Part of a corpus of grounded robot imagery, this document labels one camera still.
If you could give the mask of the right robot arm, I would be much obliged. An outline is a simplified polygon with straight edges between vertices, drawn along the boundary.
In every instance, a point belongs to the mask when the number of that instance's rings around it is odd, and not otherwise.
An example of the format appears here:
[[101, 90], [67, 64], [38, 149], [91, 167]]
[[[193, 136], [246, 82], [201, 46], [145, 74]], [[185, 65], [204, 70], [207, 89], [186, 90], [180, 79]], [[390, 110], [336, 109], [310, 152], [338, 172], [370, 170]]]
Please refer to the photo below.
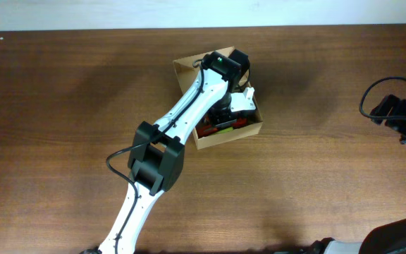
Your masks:
[[[387, 95], [371, 110], [372, 116], [406, 116], [406, 99]], [[333, 238], [315, 241], [306, 250], [313, 254], [406, 253], [406, 219], [373, 229], [361, 242], [347, 243]]]

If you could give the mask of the yellow highlighter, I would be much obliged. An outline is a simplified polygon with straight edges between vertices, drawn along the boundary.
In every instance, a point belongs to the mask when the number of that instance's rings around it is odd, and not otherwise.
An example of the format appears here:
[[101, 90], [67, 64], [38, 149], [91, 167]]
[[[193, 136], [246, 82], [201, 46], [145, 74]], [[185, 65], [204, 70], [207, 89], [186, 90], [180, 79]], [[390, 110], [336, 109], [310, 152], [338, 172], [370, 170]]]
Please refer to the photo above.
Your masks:
[[229, 128], [225, 128], [223, 130], [217, 131], [217, 132], [213, 133], [213, 135], [227, 133], [227, 132], [231, 132], [233, 130], [234, 130], [233, 127], [229, 127]]

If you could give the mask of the orange utility knife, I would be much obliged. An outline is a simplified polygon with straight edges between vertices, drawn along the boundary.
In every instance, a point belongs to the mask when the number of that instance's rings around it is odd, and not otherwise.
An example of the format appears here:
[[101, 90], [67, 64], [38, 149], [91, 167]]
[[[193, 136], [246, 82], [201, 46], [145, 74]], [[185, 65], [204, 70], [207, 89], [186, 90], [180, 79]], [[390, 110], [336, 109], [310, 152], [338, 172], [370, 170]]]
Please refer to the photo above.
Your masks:
[[214, 127], [210, 124], [209, 119], [205, 117], [203, 119], [203, 122], [201, 122], [200, 125], [196, 128], [197, 130], [197, 136], [198, 138], [204, 138], [210, 135], [213, 135], [213, 133], [223, 130], [225, 128], [233, 127], [233, 129], [237, 128], [243, 128], [247, 125], [247, 119], [246, 118], [239, 118], [236, 120], [236, 122], [230, 123], [228, 127]]

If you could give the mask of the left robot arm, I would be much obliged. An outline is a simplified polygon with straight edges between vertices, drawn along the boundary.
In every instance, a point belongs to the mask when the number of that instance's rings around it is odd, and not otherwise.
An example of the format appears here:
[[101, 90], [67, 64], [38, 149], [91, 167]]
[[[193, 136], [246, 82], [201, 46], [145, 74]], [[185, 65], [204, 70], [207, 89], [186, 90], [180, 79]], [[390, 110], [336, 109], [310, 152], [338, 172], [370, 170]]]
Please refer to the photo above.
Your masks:
[[250, 69], [248, 56], [235, 49], [228, 56], [219, 52], [192, 63], [197, 76], [177, 104], [153, 124], [142, 122], [133, 144], [106, 158], [129, 153], [128, 175], [109, 170], [129, 184], [128, 192], [109, 235], [96, 253], [133, 253], [140, 231], [155, 202], [171, 189], [183, 170], [185, 144], [194, 128], [208, 122], [206, 133], [240, 128], [256, 110], [254, 90], [240, 79]]

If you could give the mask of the cardboard box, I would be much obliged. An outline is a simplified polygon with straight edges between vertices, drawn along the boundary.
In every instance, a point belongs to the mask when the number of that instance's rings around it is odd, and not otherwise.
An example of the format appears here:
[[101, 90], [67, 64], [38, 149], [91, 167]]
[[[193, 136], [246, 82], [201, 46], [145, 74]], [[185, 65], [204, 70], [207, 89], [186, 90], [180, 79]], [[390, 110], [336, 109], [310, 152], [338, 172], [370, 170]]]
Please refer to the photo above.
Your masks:
[[198, 149], [227, 143], [232, 140], [258, 134], [263, 119], [256, 105], [255, 111], [246, 111], [247, 125], [234, 131], [198, 138], [196, 128], [208, 118], [207, 112], [227, 92], [243, 92], [246, 87], [252, 87], [245, 77], [250, 72], [248, 55], [229, 47], [213, 52], [177, 59], [173, 62], [177, 79], [183, 96], [173, 108], [156, 121], [159, 129], [166, 131], [170, 138], [178, 137], [185, 144], [192, 136]]

